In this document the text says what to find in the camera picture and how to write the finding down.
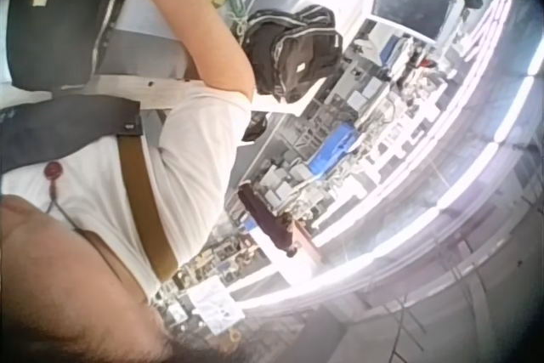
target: brown strap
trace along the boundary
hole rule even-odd
[[[178,269],[178,261],[164,233],[156,208],[155,196],[145,166],[142,139],[139,136],[118,136],[122,179],[128,203],[145,254],[161,282],[168,281]]]

